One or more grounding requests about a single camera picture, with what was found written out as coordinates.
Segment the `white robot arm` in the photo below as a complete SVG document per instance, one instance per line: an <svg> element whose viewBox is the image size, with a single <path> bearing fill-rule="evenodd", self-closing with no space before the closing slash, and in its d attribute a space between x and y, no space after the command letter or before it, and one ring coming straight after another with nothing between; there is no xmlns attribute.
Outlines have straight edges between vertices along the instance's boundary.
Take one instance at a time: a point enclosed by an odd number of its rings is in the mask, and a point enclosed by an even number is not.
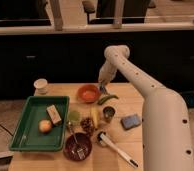
<svg viewBox="0 0 194 171"><path fill-rule="evenodd" d="M108 46L104 56L98 81L106 85L120 71L144 98L144 171L194 171L188 109L182 96L131 63L128 46Z"/></svg>

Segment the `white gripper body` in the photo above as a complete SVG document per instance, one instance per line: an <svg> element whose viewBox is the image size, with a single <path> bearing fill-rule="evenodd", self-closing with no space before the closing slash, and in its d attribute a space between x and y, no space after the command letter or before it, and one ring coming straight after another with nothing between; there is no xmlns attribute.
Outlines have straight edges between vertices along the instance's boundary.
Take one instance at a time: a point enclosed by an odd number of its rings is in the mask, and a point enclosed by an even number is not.
<svg viewBox="0 0 194 171"><path fill-rule="evenodd" d="M117 68L110 62L105 61L99 71L98 82L101 85L109 84L116 76Z"/></svg>

